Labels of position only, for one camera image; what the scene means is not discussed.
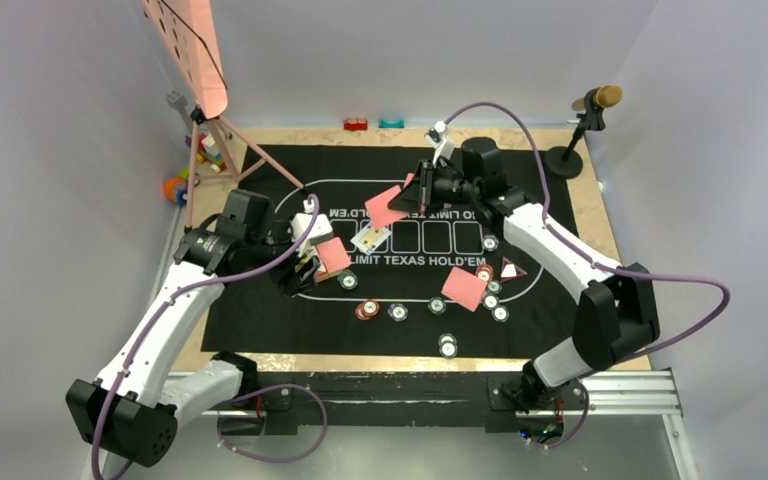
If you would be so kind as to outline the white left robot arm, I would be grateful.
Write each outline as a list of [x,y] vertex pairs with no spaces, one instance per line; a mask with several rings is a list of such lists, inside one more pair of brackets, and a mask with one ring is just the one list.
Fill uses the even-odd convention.
[[256,362],[233,352],[215,354],[184,378],[168,378],[196,323],[227,285],[268,274],[293,295],[312,284],[319,264],[303,264],[301,255],[320,235],[319,198],[309,194],[282,231],[273,214],[269,197],[233,190],[221,212],[186,231],[155,299],[115,357],[94,380],[69,387],[65,400],[91,447],[94,478],[103,478],[109,459],[121,463],[116,479],[134,464],[156,465],[178,430],[214,406],[244,409],[309,391],[292,383],[262,385]]

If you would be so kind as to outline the red playing card box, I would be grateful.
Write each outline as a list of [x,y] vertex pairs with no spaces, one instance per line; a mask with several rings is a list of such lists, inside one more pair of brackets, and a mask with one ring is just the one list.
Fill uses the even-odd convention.
[[338,237],[308,248],[301,257],[296,270],[300,271],[303,267],[312,266],[314,260],[319,262],[319,266],[314,272],[314,281],[316,283],[338,276],[351,265],[351,260],[343,241]]

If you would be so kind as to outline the blue chip stack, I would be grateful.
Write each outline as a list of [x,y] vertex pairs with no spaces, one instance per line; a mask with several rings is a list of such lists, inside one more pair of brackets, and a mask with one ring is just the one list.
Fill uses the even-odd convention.
[[401,303],[393,303],[388,307],[388,315],[396,322],[405,321],[408,318],[408,309]]

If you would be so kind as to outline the red-backed card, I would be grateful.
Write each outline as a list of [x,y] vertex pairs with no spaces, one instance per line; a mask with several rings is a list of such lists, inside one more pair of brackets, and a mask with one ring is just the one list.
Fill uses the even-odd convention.
[[364,206],[373,228],[386,228],[410,215],[408,211],[396,210],[388,206],[389,202],[392,201],[401,190],[402,188],[400,186],[393,186],[365,202]]
[[474,312],[481,304],[487,283],[487,280],[474,273],[453,267],[442,286],[441,294],[466,310]]

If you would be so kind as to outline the red chip stack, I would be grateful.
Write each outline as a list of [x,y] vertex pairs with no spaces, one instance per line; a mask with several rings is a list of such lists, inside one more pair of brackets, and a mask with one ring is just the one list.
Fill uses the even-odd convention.
[[356,317],[362,321],[371,320],[379,312],[380,312],[379,303],[371,299],[361,302],[355,308]]

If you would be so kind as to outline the red chips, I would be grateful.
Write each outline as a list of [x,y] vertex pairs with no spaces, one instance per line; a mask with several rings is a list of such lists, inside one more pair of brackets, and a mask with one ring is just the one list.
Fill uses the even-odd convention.
[[494,269],[489,264],[479,265],[476,269],[476,276],[483,282],[490,282],[494,278]]

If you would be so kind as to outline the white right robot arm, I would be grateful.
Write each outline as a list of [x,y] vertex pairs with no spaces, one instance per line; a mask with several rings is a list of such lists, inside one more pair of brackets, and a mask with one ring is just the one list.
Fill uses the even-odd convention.
[[577,305],[572,334],[526,362],[519,386],[500,391],[504,398],[524,410],[543,408],[569,381],[606,370],[659,338],[654,288],[642,265],[624,267],[602,255],[524,188],[510,185],[493,139],[467,139],[460,159],[459,166],[444,157],[420,162],[388,208],[419,214],[470,208],[494,235],[536,260]]

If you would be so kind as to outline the green chips group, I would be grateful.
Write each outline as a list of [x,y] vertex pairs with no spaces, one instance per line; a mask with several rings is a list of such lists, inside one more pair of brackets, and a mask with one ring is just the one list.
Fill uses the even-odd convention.
[[499,294],[501,291],[502,286],[499,281],[489,281],[482,297],[481,305],[490,312],[496,322],[505,323],[508,321],[510,314],[500,300]]

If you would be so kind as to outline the green chip stack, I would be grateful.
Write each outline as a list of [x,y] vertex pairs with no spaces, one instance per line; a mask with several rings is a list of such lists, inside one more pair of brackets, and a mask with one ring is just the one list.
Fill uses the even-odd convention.
[[440,297],[433,297],[428,301],[427,307],[433,315],[440,316],[446,311],[446,302]]

